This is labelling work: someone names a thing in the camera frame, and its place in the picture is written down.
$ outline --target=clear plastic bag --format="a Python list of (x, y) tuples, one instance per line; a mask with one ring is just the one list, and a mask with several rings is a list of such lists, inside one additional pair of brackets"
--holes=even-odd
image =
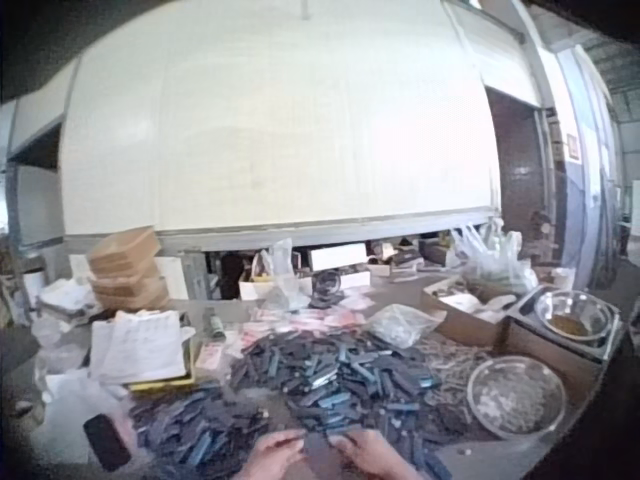
[(265, 299), (263, 309), (290, 312), (309, 305), (309, 297), (300, 290), (300, 282), (293, 271), (292, 250), (293, 242), (287, 238), (273, 244), (268, 252), (261, 252), (265, 270), (276, 284)]
[(538, 286), (538, 278), (529, 260), (518, 260), (522, 249), (520, 232), (502, 231), (499, 218), (476, 231), (471, 225), (462, 227), (462, 234), (452, 230), (454, 243), (447, 252), (449, 268), (463, 266), (463, 275), (525, 294)]
[(408, 348), (444, 320), (447, 312), (427, 314), (406, 305), (388, 305), (373, 315), (367, 329), (399, 348)]

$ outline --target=stainless steel bowl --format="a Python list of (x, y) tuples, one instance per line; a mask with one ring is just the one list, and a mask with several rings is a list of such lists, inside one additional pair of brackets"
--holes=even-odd
[(565, 414), (562, 381), (527, 357), (494, 358), (471, 375), (467, 399), (478, 421), (500, 438), (534, 438), (556, 429)]
[[(612, 318), (607, 307), (597, 298), (583, 292), (547, 292), (538, 299), (535, 310), (549, 330), (577, 342), (598, 340), (611, 329)], [(551, 324), (554, 315), (563, 315), (582, 323), (588, 334), (573, 335), (557, 328)]]

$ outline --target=workbench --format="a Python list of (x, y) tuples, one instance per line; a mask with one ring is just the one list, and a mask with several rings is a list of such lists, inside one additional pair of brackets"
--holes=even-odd
[[(364, 314), (368, 317), (371, 313), (392, 303), (401, 303), (419, 308), (422, 289), (441, 279), (442, 276), (429, 275), (415, 281), (400, 284), (374, 283), (372, 285), (374, 291), (367, 294), (367, 296), (375, 302), (375, 305), (365, 311)], [(202, 317), (205, 308), (213, 307), (225, 324), (225, 328), (233, 328), (234, 325), (239, 327), (242, 323), (248, 321), (251, 311), (256, 305), (256, 302), (242, 301), (175, 301), (173, 308), (188, 313), (192, 325), (198, 332), (197, 336), (199, 336), (202, 332)], [(88, 345), (89, 330), (90, 327), (88, 326), (78, 327), (67, 335), (73, 335), (74, 341), (77, 343), (85, 342)], [(33, 359), (31, 359), (5, 378), (3, 389), (11, 392), (12, 400), (25, 397), (33, 399), (39, 394), (32, 381), (33, 365)], [(559, 442), (588, 407), (593, 394), (600, 386), (606, 368), (607, 365), (602, 367), (596, 388), (591, 392), (592, 394), (580, 405), (574, 405), (567, 411), (564, 420), (555, 432), (536, 440), (495, 440), (454, 444), (443, 447), (438, 451), (438, 456), (446, 464), (456, 480), (513, 480), (523, 477)], [(15, 427), (18, 432), (21, 429), (23, 430), (21, 438), (23, 438), (24, 442), (24, 428), (17, 423), (11, 426)], [(75, 432), (75, 434), (83, 435), (83, 432), (79, 431)], [(68, 472), (69, 468), (71, 468), (76, 476), (84, 476), (85, 473), (87, 475), (90, 474), (92, 478), (100, 477), (102, 474), (106, 475), (106, 472), (100, 471), (95, 459), (92, 461), (91, 455), (89, 457), (87, 464), (83, 466), (54, 466), (53, 468), (56, 472), (59, 469)], [(120, 473), (123, 475), (126, 473), (130, 476), (132, 470), (126, 470), (126, 468), (124, 467)], [(300, 472), (297, 472), (297, 474), (298, 476), (295, 478), (303, 478), (300, 476)], [(114, 478), (114, 475), (118, 476), (118, 472), (109, 475), (110, 478)]]

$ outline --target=phone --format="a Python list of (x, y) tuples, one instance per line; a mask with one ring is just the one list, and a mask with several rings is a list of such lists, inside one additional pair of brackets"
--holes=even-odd
[(105, 414), (90, 418), (84, 422), (83, 428), (100, 465), (107, 472), (113, 472), (131, 460), (131, 453)]

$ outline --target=hand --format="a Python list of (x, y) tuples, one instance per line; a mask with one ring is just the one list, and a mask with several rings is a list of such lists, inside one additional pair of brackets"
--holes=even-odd
[(258, 439), (247, 463), (233, 480), (280, 480), (289, 465), (304, 458), (304, 430), (285, 430)]
[(423, 478), (377, 430), (350, 431), (345, 436), (329, 437), (329, 443), (365, 473), (384, 480)]

